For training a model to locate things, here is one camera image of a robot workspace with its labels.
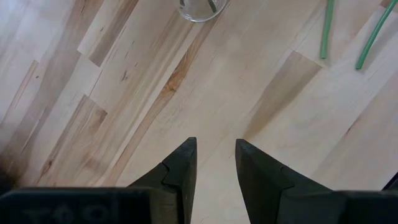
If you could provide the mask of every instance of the hardwood floor plank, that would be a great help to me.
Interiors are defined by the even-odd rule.
[[[296,51],[325,68],[332,67],[341,58],[342,53],[353,41],[366,21],[377,10],[380,2],[381,0],[335,2],[328,57],[325,60],[320,59],[320,43],[325,22],[326,5],[319,8],[318,10],[323,11],[322,14],[317,17],[316,23]]]
[[[42,168],[39,182],[49,186],[87,184],[87,178],[76,179],[79,170],[85,177],[101,172],[101,163],[91,159],[91,145],[107,113],[83,95],[65,130]]]
[[[398,72],[312,177],[333,189],[381,190],[398,170]]]
[[[362,113],[378,91],[398,69],[390,58],[398,49],[395,33],[381,47],[369,67],[357,71],[354,63],[368,40],[368,30],[384,10],[380,7],[361,29],[332,71],[321,70],[252,143],[291,166],[311,176],[319,164]],[[380,35],[394,24],[392,15]]]
[[[159,39],[161,41],[152,49],[152,60],[139,67],[138,72],[128,81],[129,86],[123,97],[104,120],[95,137],[92,150],[95,151],[93,159],[101,161],[107,169],[117,161],[164,83],[171,76],[177,66],[174,61],[178,63],[183,56],[176,56],[177,52],[192,28],[193,23],[177,13],[172,15]],[[83,177],[85,170],[81,169],[75,174],[75,178],[86,178],[92,185],[101,181],[104,173],[105,170],[90,177]]]
[[[13,0],[0,1],[0,31],[7,24],[8,18],[12,14],[16,4],[18,2]]]
[[[75,0],[31,0],[16,33],[16,41],[36,61],[65,28]]]
[[[101,70],[88,58],[80,57],[72,76],[31,145],[32,154],[27,163],[29,172],[20,178],[20,184],[47,184],[46,181],[38,181],[42,167],[45,166],[48,156],[78,107],[80,100],[93,90],[100,73]]]
[[[28,73],[25,76],[24,81],[18,87],[17,94],[11,103],[12,106],[8,107],[7,113],[0,124],[0,141],[2,142],[0,145],[0,152],[4,150],[11,140],[39,91],[45,71],[55,54],[62,33],[63,32],[59,32],[54,35],[50,47],[43,56],[42,61],[34,67],[31,71],[32,73]]]
[[[295,40],[291,43],[290,48],[292,50],[297,50],[298,47],[302,44],[302,42],[307,38],[309,33],[312,31],[314,25],[319,21],[320,17],[325,17],[325,9],[326,9],[327,1],[319,1],[314,11],[311,13],[311,16],[305,22],[304,26],[297,34]]]
[[[106,57],[102,65],[104,71],[90,95],[104,110],[112,110],[123,97],[131,77],[153,60],[159,43],[168,34],[165,26],[174,10],[173,5],[163,0],[137,3]]]
[[[97,48],[98,44],[103,39],[105,32],[111,29],[111,23],[114,21],[117,13],[122,10],[121,6],[125,3],[126,1],[104,0],[93,22],[90,24],[86,35],[80,42],[78,51],[81,54],[89,57],[94,52],[95,48]]]
[[[295,36],[292,33],[298,33],[312,13],[312,9],[307,8],[308,17],[293,20],[297,24],[288,26],[279,17],[280,24],[274,24],[274,27],[280,26],[284,30],[259,32],[261,25],[267,27],[268,24],[264,23],[271,21],[272,13],[265,11],[275,10],[270,6],[269,3],[260,10],[258,18],[245,32],[245,38],[227,35],[229,38],[223,39],[225,49],[217,45],[214,56],[214,43],[223,32],[228,33],[221,26],[225,17],[220,19],[220,26],[209,33],[184,82],[152,122],[117,185],[123,186],[136,180],[184,138],[196,136],[200,151],[193,220],[199,222],[208,217],[204,223],[247,223],[247,216],[242,212],[244,204],[239,200],[240,191],[236,187],[234,140],[243,136],[252,120],[251,108],[280,70],[278,68],[273,73],[271,70],[274,69],[270,67],[276,67],[274,57],[285,56],[270,50],[289,45]],[[315,75],[295,99],[251,139],[253,144],[305,175],[315,171],[397,69],[391,58],[397,48],[394,45],[395,36],[386,42],[389,47],[381,49],[369,68],[358,72],[353,67],[352,62],[358,58],[368,37],[368,29],[379,19],[378,13],[372,16],[352,46],[347,48],[342,57],[344,61],[333,67],[335,72],[322,69]],[[387,27],[393,22],[394,16],[386,22]],[[289,32],[284,37],[292,38],[272,38],[273,32],[280,34],[283,31]],[[262,49],[260,46],[265,40],[267,42]],[[282,60],[281,66],[289,54]]]
[[[102,1],[76,1],[65,32],[45,70],[40,89],[8,145],[0,154],[2,165],[16,177],[24,174],[31,154],[31,144],[48,118],[57,98],[69,81],[80,57],[77,51],[89,24]]]
[[[0,62],[0,123],[10,106],[20,97],[19,87],[26,84],[37,66],[37,62],[23,50],[11,47]]]
[[[19,24],[21,23],[24,12],[29,5],[29,1],[30,0],[17,1],[16,4],[12,6],[12,12],[9,17],[5,18],[6,22],[0,30],[0,61],[5,57],[8,48],[14,41],[15,34],[18,30]]]
[[[124,0],[108,29],[104,32],[99,44],[90,55],[90,60],[97,66],[101,66],[109,50],[111,50],[116,37],[122,31],[131,12],[134,10],[138,0]]]
[[[249,141],[267,126],[320,70],[321,66],[293,51],[254,107],[254,115],[243,138]]]
[[[217,19],[207,22],[199,31],[191,45],[189,46],[187,52],[182,57],[181,61],[178,63],[175,68],[173,74],[170,76],[169,80],[163,87],[162,91],[160,91],[153,105],[150,107],[149,111],[146,113],[144,119],[139,124],[137,130],[134,135],[130,139],[128,145],[123,150],[120,155],[117,163],[112,167],[111,172],[106,176],[106,179],[103,185],[112,186],[116,184],[116,181],[119,179],[123,169],[127,165],[130,157],[133,155],[136,150],[138,144],[144,137],[145,133],[151,126],[152,122],[156,119],[157,115],[163,110],[163,108],[167,105],[167,103],[173,98],[175,92],[181,85],[181,82],[187,76],[189,68],[191,67],[192,62],[196,58],[198,51],[205,41],[207,35],[212,30],[214,25],[216,24]]]

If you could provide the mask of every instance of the light wood flooring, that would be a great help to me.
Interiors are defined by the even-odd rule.
[[[165,0],[0,1],[0,165],[20,186],[126,186],[198,139],[194,224],[249,223],[245,138],[332,189],[398,171],[398,9],[388,1],[230,0],[195,24]]]

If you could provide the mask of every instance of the green tube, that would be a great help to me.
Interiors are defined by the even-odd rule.
[[[216,7],[216,5],[214,4],[213,0],[208,0],[208,2],[209,2],[209,5],[210,5],[210,7],[211,7],[211,10],[212,10],[214,13],[216,13],[217,7]]]
[[[322,33],[321,58],[327,58],[328,55],[329,33],[330,33],[331,21],[333,19],[334,7],[335,7],[335,0],[328,0],[325,25],[323,26],[323,33]]]
[[[374,42],[374,40],[377,37],[377,34],[379,33],[381,27],[383,26],[383,23],[386,21],[388,15],[390,14],[390,12],[392,11],[392,9],[394,8],[394,6],[397,4],[398,0],[392,0],[390,5],[387,7],[387,9],[384,11],[384,14],[382,15],[382,17],[380,18],[380,21],[377,23],[376,28],[374,28],[368,42],[365,45],[365,48],[363,49],[361,56],[359,57],[359,60],[356,64],[356,69],[361,69],[363,66],[363,63],[365,62],[366,56],[368,56],[369,50],[372,47],[372,44]]]

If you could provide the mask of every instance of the clear glass cup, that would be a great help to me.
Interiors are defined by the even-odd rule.
[[[181,15],[193,22],[205,22],[216,17],[227,0],[173,0]]]

